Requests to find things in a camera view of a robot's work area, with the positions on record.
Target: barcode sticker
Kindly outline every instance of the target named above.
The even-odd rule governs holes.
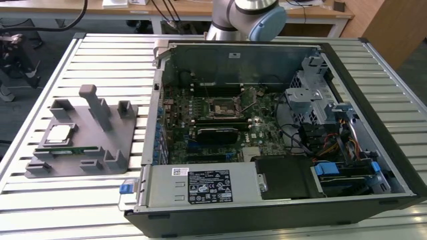
[[[188,167],[175,167],[172,168],[172,176],[187,176],[190,168]]]

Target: white label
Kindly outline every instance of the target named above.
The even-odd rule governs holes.
[[[148,14],[148,11],[131,11],[131,14]]]
[[[74,154],[72,151],[51,151],[51,154],[55,154],[55,155],[60,155],[60,154]]]
[[[241,53],[238,53],[238,52],[228,53],[228,58],[230,59],[239,59],[241,58]]]
[[[187,176],[190,168],[188,167],[175,167],[172,168],[172,176]]]

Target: aluminum slotted table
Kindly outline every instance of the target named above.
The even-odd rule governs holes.
[[[0,239],[143,240],[144,234],[119,210],[119,186],[140,175],[158,39],[200,40],[202,36],[78,34],[46,85],[0,163]],[[359,39],[283,37],[277,41],[329,42],[425,182],[427,182],[427,108],[370,43]],[[24,177],[44,135],[54,99],[79,97],[82,84],[98,86],[108,104],[130,100],[139,106],[128,172],[120,175]],[[345,90],[337,87],[343,100]],[[132,199],[124,199],[132,208]],[[426,203],[385,212],[358,224],[228,233],[183,239],[427,239]]]

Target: blue latch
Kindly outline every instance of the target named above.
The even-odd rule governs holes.
[[[315,173],[319,175],[341,174],[339,168],[334,162],[321,162],[314,166]]]
[[[134,184],[122,184],[119,189],[120,194],[134,193]]]
[[[378,163],[377,161],[373,161],[373,162],[371,162],[371,166],[373,166],[374,171],[375,171],[377,173],[379,173],[379,172],[382,171],[381,165],[379,165],[379,163]]]

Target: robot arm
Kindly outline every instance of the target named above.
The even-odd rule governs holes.
[[[279,0],[215,0],[212,24],[206,39],[271,41],[287,21]]]

